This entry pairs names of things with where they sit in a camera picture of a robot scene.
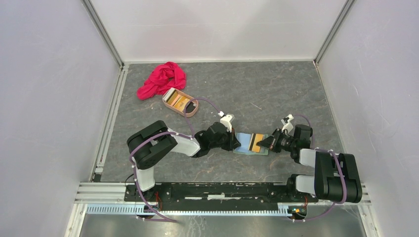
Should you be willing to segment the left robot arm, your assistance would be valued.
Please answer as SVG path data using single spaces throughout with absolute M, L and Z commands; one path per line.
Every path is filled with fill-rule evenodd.
M 234 129 L 220 122 L 189 136 L 170 129 L 162 120 L 133 134 L 126 144 L 137 186 L 136 194 L 143 201 L 150 201 L 155 196 L 154 166 L 170 152 L 200 158 L 211 149 L 232 151 L 241 146 Z

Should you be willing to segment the green card holder wallet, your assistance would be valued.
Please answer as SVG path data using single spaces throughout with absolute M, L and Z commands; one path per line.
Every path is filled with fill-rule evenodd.
M 267 138 L 268 134 L 259 133 L 237 133 L 237 139 L 240 142 L 240 146 L 233 150 L 236 154 L 242 155 L 268 155 L 269 151 L 267 148 L 257 145 L 259 141 Z

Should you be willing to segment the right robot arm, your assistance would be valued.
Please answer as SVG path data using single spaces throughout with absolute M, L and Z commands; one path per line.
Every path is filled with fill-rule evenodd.
M 311 148 L 313 129 L 298 124 L 294 134 L 276 129 L 272 135 L 257 142 L 258 146 L 279 153 L 286 151 L 294 162 L 314 169 L 314 175 L 292 174 L 287 179 L 286 197 L 299 201 L 305 194 L 336 203 L 359 203 L 362 185 L 354 155 Z

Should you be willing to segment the pink oval card tray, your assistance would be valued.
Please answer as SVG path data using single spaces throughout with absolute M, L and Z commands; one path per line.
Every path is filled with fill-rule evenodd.
M 187 97 L 190 98 L 190 101 L 186 104 L 186 107 L 185 107 L 185 109 L 182 112 L 176 110 L 171 105 L 171 103 L 175 100 L 175 97 L 178 94 L 181 94 L 181 95 L 184 95 L 184 96 L 187 96 Z M 182 92 L 182 91 L 180 91 L 180 90 L 177 89 L 177 92 L 175 92 L 167 102 L 163 101 L 163 99 L 162 99 L 162 101 L 163 101 L 164 105 L 166 107 L 168 107 L 169 109 L 171 109 L 171 110 L 173 110 L 173 111 L 175 111 L 175 112 L 177 112 L 177 113 L 179 113 L 181 115 L 184 115 L 184 113 L 186 113 L 186 117 L 187 118 L 190 118 L 190 117 L 192 117 L 198 111 L 198 106 L 199 106 L 198 101 L 191 101 L 192 99 L 193 99 L 192 96 L 187 95 L 186 93 L 184 93 L 184 92 Z

